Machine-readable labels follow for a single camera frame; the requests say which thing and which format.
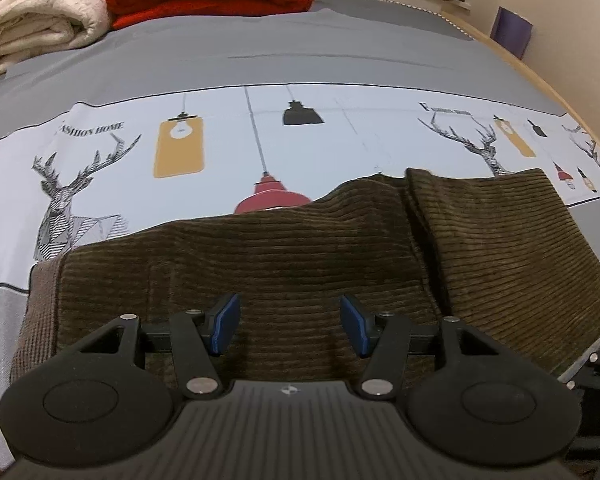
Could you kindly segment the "grey white printed bed sheet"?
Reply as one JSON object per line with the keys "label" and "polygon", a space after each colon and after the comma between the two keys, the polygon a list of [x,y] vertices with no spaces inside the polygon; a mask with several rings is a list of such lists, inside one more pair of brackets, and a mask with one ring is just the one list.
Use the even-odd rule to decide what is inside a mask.
{"label": "grey white printed bed sheet", "polygon": [[[600,150],[562,104],[437,15],[378,0],[315,0],[265,18],[143,22],[0,76],[0,396],[28,296],[53,249],[231,214],[269,174],[264,206],[316,200],[408,167],[489,174],[467,151],[495,131],[507,170],[540,168],[600,259]],[[12,456],[0,433],[0,467]]]}

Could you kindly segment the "purple box by wall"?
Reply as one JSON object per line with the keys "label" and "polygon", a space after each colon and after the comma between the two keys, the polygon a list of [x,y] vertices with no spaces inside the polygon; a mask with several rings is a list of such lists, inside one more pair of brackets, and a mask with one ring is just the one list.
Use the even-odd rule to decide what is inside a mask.
{"label": "purple box by wall", "polygon": [[519,14],[500,6],[490,38],[520,60],[528,47],[533,25]]}

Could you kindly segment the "dark olive corduroy pants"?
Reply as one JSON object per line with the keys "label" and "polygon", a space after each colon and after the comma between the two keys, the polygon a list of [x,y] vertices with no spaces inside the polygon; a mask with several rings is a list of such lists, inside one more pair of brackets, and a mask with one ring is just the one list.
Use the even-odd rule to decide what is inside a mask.
{"label": "dark olive corduroy pants", "polygon": [[30,372],[119,315],[148,324],[242,297],[226,378],[352,379],[339,298],[454,315],[552,375],[600,340],[600,260],[537,169],[349,181],[306,206],[173,221],[37,264],[12,359]]}

